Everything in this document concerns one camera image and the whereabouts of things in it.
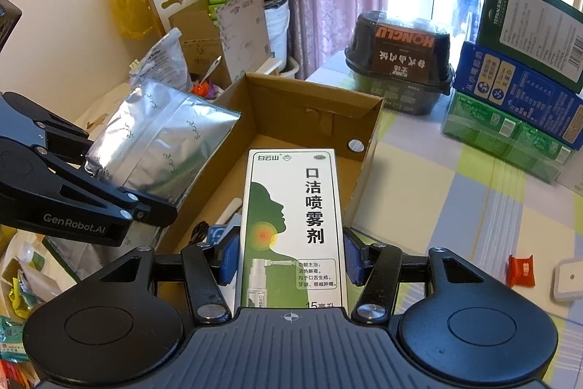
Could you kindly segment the white spoon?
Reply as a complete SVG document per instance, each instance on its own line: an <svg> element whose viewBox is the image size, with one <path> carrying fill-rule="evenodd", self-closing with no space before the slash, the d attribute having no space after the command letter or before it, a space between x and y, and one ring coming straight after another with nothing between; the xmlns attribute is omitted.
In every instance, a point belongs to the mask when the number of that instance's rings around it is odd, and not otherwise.
<svg viewBox="0 0 583 389"><path fill-rule="evenodd" d="M221 212L218 219L215 220L215 226L225 226L230 219L235 215L242 206L241 198L233 198L232 201L228 203L228 206Z"/></svg>

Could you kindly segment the green white spray box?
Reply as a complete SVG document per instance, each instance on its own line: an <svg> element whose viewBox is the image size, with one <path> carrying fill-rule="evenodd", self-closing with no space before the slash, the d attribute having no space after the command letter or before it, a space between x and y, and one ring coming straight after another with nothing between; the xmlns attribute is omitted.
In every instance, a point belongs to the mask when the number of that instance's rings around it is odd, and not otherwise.
<svg viewBox="0 0 583 389"><path fill-rule="evenodd" d="M342 210L331 149L252 149L236 302L319 309L348 303Z"/></svg>

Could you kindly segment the silver foil pouch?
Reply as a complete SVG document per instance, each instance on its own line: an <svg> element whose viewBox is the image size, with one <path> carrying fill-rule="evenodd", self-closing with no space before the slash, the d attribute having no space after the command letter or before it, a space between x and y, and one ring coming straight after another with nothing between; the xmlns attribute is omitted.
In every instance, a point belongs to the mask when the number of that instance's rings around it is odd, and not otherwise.
<svg viewBox="0 0 583 389"><path fill-rule="evenodd" d="M181 207L240 114L145 80L94 141L84 170L94 179Z"/></svg>

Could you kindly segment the red snack packet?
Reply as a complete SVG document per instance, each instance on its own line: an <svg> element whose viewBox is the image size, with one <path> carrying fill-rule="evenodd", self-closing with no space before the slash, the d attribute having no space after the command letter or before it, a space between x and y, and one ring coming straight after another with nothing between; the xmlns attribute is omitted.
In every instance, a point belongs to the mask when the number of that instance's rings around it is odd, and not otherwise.
<svg viewBox="0 0 583 389"><path fill-rule="evenodd" d="M510 255L506 270L506 284L509 287L534 288L536 286L533 255L530 255L529 258L517 258Z"/></svg>

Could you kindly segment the white square night light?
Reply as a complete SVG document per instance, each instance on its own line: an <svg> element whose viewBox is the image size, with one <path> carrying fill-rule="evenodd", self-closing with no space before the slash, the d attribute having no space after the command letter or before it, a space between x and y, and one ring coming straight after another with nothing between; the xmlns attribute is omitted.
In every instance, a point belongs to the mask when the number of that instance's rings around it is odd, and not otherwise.
<svg viewBox="0 0 583 389"><path fill-rule="evenodd" d="M557 302L580 300L583 295L583 260L560 261L553 271L552 296Z"/></svg>

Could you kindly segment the cream patterned tablecloth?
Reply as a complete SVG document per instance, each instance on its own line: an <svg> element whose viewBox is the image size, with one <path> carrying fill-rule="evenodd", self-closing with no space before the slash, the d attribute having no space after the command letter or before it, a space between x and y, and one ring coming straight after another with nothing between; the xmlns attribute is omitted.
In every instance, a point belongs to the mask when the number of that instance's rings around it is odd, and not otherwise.
<svg viewBox="0 0 583 389"><path fill-rule="evenodd" d="M129 93L128 83L119 84L100 99L97 99L74 123L89 133L90 140L95 140L118 110L121 103L129 96Z"/></svg>

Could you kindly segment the checkered tablecloth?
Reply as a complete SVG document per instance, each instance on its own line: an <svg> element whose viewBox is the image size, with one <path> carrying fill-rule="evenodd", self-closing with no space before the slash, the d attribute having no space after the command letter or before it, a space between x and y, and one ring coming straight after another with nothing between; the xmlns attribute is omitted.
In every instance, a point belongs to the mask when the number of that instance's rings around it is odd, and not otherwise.
<svg viewBox="0 0 583 389"><path fill-rule="evenodd" d="M582 255L582 198L441 133L449 100L427 116L384 109L372 171L354 217L365 241L409 254L446 247L506 278L511 256L533 258L536 285L516 290L551 315L559 333L545 381L582 385L582 303L552 298L557 264Z"/></svg>

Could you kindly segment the green shrink-wrapped box pack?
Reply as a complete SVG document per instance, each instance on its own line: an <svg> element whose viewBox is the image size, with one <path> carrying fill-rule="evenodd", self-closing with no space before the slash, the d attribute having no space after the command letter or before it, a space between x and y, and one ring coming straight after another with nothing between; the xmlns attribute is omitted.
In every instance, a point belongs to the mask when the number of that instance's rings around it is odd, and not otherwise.
<svg viewBox="0 0 583 389"><path fill-rule="evenodd" d="M575 151L502 110L456 92L442 127L445 136L486 152L552 184Z"/></svg>

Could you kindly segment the black Honglu food container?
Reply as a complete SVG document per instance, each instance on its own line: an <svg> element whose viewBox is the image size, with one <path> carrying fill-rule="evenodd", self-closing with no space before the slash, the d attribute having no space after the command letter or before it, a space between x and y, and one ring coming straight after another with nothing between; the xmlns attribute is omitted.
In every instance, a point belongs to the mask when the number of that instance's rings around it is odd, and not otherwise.
<svg viewBox="0 0 583 389"><path fill-rule="evenodd" d="M451 92L450 34L424 19L362 12L345 49L357 90L401 113L427 116Z"/></svg>

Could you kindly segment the white tall box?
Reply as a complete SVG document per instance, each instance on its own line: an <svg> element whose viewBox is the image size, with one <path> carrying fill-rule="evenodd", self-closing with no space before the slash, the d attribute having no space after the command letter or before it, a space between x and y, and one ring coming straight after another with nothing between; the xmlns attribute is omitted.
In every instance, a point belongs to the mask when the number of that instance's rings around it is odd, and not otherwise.
<svg viewBox="0 0 583 389"><path fill-rule="evenodd" d="M576 151L565 163L556 181L575 194L583 195L583 148Z"/></svg>

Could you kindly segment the blue printed box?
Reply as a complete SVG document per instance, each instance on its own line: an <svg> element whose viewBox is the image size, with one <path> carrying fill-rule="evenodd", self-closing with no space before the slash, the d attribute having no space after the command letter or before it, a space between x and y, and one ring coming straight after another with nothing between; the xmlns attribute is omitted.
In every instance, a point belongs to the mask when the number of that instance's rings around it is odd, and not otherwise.
<svg viewBox="0 0 583 389"><path fill-rule="evenodd" d="M575 150L582 147L582 98L507 56L465 42L453 88Z"/></svg>

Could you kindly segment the dark green box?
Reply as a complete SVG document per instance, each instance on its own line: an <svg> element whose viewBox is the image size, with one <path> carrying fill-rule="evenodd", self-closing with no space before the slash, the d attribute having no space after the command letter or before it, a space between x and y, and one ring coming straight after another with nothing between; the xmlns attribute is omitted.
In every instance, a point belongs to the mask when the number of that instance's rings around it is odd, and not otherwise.
<svg viewBox="0 0 583 389"><path fill-rule="evenodd" d="M582 13L561 0L483 0L476 43L582 91Z"/></svg>

